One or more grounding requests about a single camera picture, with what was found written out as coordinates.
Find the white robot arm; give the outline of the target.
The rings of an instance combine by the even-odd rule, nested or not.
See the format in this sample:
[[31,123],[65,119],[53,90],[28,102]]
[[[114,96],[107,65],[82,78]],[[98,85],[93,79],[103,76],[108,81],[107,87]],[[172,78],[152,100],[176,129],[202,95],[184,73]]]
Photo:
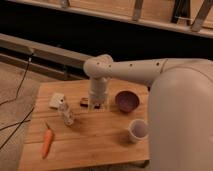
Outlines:
[[89,104],[106,101],[107,79],[150,88],[148,141],[151,171],[213,171],[213,61],[167,58],[115,62],[109,55],[85,61]]

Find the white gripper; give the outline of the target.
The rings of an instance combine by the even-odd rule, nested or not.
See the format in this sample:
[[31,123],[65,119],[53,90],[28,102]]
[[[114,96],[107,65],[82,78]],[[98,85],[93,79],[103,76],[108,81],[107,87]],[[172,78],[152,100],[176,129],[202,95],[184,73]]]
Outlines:
[[94,110],[93,103],[102,103],[101,109],[106,111],[109,109],[109,102],[107,98],[107,84],[108,80],[106,78],[91,78],[90,79],[90,89],[89,89],[89,101],[88,110]]

